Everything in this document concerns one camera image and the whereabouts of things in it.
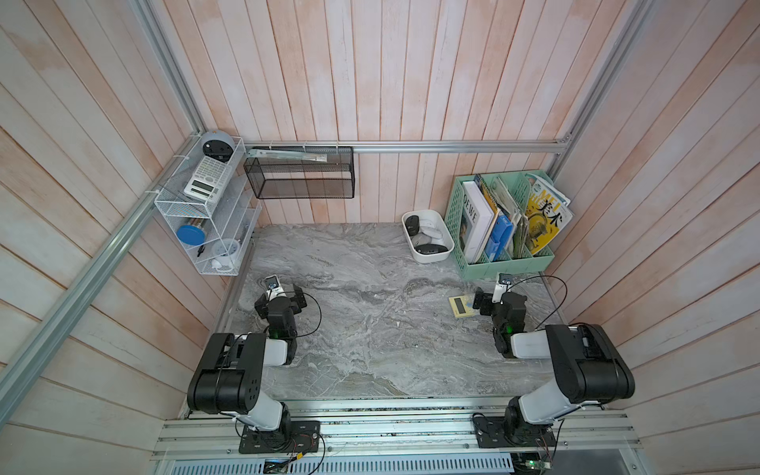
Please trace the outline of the white plastic storage box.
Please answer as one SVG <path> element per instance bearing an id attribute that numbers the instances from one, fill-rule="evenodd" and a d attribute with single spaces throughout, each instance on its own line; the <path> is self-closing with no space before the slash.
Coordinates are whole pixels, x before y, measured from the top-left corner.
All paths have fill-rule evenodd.
<path id="1" fill-rule="evenodd" d="M 420 218 L 420 233 L 415 237 L 409 237 L 405 229 L 404 221 L 410 215 L 418 215 Z M 451 237 L 445 221 L 441 214 L 435 210 L 421 210 L 408 212 L 402 216 L 401 223 L 404 227 L 404 236 L 407 240 L 413 259 L 419 264 L 431 264 L 442 262 L 448 259 L 449 255 L 453 252 L 454 241 Z M 415 251 L 416 245 L 424 245 L 425 243 L 437 243 L 438 245 L 445 245 L 449 248 L 448 253 L 439 253 L 438 255 L 420 255 Z"/>

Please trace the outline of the black ribbed mouse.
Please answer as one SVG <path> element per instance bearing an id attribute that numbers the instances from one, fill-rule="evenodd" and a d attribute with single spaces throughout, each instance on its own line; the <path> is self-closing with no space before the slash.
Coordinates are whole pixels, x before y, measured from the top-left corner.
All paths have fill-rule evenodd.
<path id="1" fill-rule="evenodd" d="M 438 255 L 439 253 L 448 253 L 449 248 L 437 243 L 425 243 L 424 245 L 416 245 L 415 251 L 420 255 Z"/>

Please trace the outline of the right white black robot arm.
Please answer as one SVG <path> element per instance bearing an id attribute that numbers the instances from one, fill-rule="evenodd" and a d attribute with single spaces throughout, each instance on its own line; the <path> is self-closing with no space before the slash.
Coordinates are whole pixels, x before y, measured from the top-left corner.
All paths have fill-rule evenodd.
<path id="1" fill-rule="evenodd" d="M 492 320 L 495 348 L 507 359 L 545 359 L 553 376 L 514 397 L 499 429 L 483 429 L 498 447 L 527 447 L 548 435 L 562 417 L 586 406 L 629 399 L 635 378 L 605 330 L 596 324 L 548 325 L 528 332 L 526 296 L 477 289 L 473 308 Z"/>

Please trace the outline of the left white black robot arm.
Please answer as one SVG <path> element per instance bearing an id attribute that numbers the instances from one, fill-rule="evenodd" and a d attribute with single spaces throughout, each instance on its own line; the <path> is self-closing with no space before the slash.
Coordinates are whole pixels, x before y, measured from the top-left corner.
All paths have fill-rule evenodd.
<path id="1" fill-rule="evenodd" d="M 267 328 L 248 334 L 212 334 L 189 383 L 187 405 L 192 411 L 227 415 L 262 433 L 286 435 L 289 410 L 265 394 L 263 370 L 293 362 L 299 338 L 296 316 L 307 301 L 298 286 L 286 291 L 274 278 L 267 285 L 255 303 Z"/>

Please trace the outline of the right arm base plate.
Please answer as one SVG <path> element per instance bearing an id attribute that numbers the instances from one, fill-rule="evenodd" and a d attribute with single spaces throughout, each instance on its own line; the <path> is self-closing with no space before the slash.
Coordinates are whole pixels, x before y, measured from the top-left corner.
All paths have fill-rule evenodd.
<path id="1" fill-rule="evenodd" d="M 550 426 L 535 426 L 505 417 L 471 416 L 480 448 L 553 447 L 556 438 Z"/>

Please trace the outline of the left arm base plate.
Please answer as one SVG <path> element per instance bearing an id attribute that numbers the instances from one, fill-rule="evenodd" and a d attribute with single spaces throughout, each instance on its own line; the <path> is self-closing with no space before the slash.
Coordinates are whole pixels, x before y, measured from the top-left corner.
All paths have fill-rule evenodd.
<path id="1" fill-rule="evenodd" d="M 245 426 L 239 441 L 241 454 L 310 453 L 321 445 L 321 423 L 316 421 L 291 422 L 288 429 L 260 431 Z"/>

